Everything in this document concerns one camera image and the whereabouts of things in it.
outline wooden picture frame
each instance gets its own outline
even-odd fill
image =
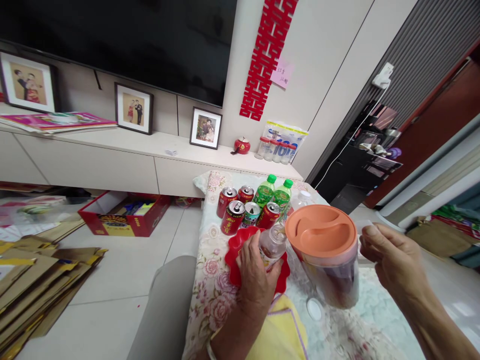
[[[6,104],[38,113],[60,111],[58,69],[52,64],[2,50],[0,81]]]
[[[115,82],[114,86],[115,121],[118,127],[152,135],[154,95],[119,82]]]
[[[191,117],[190,145],[217,150],[221,127],[222,114],[194,106]]]

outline person's hand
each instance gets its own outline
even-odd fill
[[[241,288],[238,292],[238,306],[253,320],[264,319],[274,299],[275,287],[280,275],[283,260],[277,261],[267,273],[260,257],[260,230],[250,237],[236,258],[240,268]]]
[[[420,246],[391,228],[375,223],[361,231],[360,253],[375,264],[382,286],[399,303],[418,301],[430,291]]]

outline floor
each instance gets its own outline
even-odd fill
[[[350,216],[380,222],[364,206]],[[31,339],[17,359],[126,359],[155,271],[178,256],[197,255],[201,219],[199,203],[188,209],[171,206],[150,238],[95,236],[83,226],[64,239],[63,247],[109,252],[48,335]],[[424,263],[445,309],[480,350],[480,274],[426,252]]]
[[[381,223],[375,212],[364,205],[350,217]],[[451,259],[440,259],[426,251],[423,265],[435,294],[447,313],[480,352],[480,274]]]

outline stack of magazines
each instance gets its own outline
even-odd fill
[[[55,112],[48,114],[1,115],[0,123],[41,134],[55,134],[73,130],[94,130],[116,127],[117,122],[88,112]]]

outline green bottle cap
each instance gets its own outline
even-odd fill
[[[277,177],[273,174],[268,175],[268,178],[266,179],[269,183],[274,184],[275,181],[277,181]]]
[[[283,186],[286,187],[287,189],[290,189],[293,184],[294,184],[294,182],[293,182],[292,180],[287,179],[287,180],[285,180],[285,182],[283,183]]]

